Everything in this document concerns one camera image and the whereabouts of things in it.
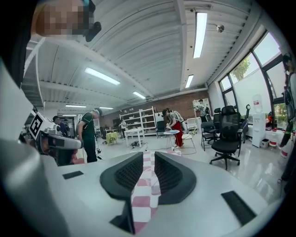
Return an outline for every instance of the security camera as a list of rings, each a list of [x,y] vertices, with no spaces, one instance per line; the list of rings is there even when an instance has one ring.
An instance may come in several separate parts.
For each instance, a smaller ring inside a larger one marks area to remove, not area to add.
[[[216,30],[219,32],[219,33],[222,33],[224,31],[224,26],[223,25],[217,25],[216,26]]]

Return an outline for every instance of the window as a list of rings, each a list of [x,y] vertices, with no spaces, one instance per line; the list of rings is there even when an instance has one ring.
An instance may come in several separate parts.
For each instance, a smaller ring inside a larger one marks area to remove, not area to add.
[[[286,129],[288,125],[286,105],[284,103],[274,105],[274,113],[275,113],[274,119],[277,121],[277,127]]]
[[[224,95],[225,106],[236,106],[233,91],[229,91]]]
[[[261,96],[263,113],[269,113],[271,111],[266,82],[252,54],[246,57],[230,73],[230,77],[234,84],[237,104],[241,114],[246,113],[247,104],[251,106],[250,114],[255,113],[253,97],[257,94]]]
[[[269,69],[267,74],[274,90],[274,98],[283,97],[282,93],[284,92],[286,80],[283,64],[280,62],[278,65]]]
[[[276,56],[278,56],[278,54],[281,53],[281,51],[279,50],[279,45],[270,33],[268,33],[258,44],[258,46],[254,49],[254,52],[262,66],[269,63],[272,59],[274,59]]]
[[[224,79],[222,79],[220,81],[220,85],[221,85],[223,91],[226,91],[227,89],[231,88],[231,84],[230,84],[228,76],[226,76]]]
[[[243,80],[257,69],[259,69],[259,65],[257,64],[255,57],[250,54],[230,73],[232,83],[235,84]]]

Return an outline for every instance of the green shirt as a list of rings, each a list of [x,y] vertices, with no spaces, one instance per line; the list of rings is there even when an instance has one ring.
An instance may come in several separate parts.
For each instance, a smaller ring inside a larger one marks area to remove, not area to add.
[[[86,124],[83,126],[82,139],[94,139],[94,125],[93,115],[91,112],[87,112],[83,115],[82,119]]]

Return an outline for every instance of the brick wall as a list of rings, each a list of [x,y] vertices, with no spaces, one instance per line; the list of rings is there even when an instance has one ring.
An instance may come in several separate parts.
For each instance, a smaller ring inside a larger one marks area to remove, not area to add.
[[[189,118],[194,118],[192,101],[200,100],[204,98],[209,98],[208,91],[199,91],[190,94],[183,94],[175,97],[171,97],[164,100],[158,100],[149,102],[144,105],[133,106],[134,111],[138,111],[139,109],[149,109],[151,106],[156,108],[157,112],[161,112],[165,108],[170,108],[172,110],[177,110],[181,116],[187,120]],[[100,118],[100,126],[113,126],[113,119],[119,118],[120,111],[107,114],[104,118]]]

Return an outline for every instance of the red pants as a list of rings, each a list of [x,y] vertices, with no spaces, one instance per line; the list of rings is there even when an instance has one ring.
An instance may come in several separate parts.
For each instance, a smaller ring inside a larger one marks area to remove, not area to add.
[[[179,147],[183,146],[183,140],[182,140],[183,132],[182,132],[181,123],[177,121],[177,123],[172,128],[174,130],[179,130],[178,133],[174,134],[176,138],[175,144]]]

